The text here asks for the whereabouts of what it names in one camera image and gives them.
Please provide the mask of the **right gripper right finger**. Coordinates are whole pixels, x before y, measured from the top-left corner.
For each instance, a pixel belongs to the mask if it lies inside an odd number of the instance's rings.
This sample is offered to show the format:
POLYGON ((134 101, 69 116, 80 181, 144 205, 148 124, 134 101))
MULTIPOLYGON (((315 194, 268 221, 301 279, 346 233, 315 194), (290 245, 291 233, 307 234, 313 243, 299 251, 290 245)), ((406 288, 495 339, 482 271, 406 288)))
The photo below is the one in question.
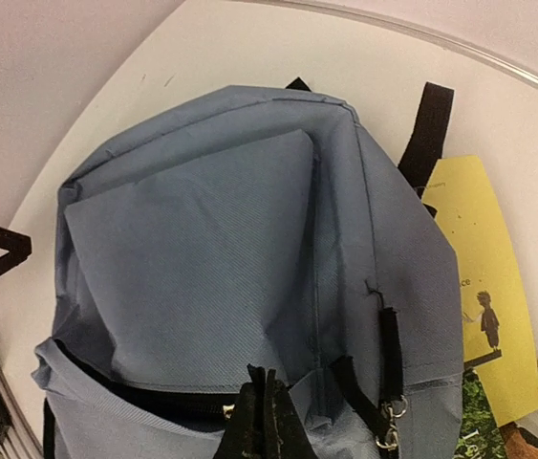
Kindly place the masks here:
POLYGON ((289 390, 270 369, 264 389, 264 457, 315 459, 316 454, 289 390))

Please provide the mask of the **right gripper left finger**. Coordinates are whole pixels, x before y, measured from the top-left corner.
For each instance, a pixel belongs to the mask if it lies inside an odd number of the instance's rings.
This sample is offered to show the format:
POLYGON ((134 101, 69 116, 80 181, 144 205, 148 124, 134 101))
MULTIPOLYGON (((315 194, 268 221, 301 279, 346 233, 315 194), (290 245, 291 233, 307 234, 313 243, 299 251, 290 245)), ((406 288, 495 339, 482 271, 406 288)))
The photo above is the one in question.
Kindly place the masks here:
POLYGON ((242 385, 215 459, 263 458, 264 396, 267 382, 263 367, 249 365, 250 381, 242 385))

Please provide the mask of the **green fantasy cover book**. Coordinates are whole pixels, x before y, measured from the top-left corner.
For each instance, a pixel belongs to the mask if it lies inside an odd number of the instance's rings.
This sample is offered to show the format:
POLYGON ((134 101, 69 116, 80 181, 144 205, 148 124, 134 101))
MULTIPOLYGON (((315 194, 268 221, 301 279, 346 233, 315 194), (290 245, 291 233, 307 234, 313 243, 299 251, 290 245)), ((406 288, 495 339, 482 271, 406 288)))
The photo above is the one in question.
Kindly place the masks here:
POLYGON ((477 372, 463 373, 463 419, 455 459, 506 459, 506 446, 477 372))

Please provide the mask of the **blue student backpack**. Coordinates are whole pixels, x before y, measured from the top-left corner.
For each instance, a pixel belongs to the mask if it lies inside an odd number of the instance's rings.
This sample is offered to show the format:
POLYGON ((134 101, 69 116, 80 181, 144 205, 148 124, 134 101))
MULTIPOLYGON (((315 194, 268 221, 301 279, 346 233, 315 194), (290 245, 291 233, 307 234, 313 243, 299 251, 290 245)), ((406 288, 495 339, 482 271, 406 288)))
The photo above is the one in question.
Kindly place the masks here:
POLYGON ((60 186, 35 350, 48 458, 214 458, 249 365, 316 458, 450 458, 456 254, 421 193, 454 94, 394 163, 346 102, 228 87, 107 141, 60 186))

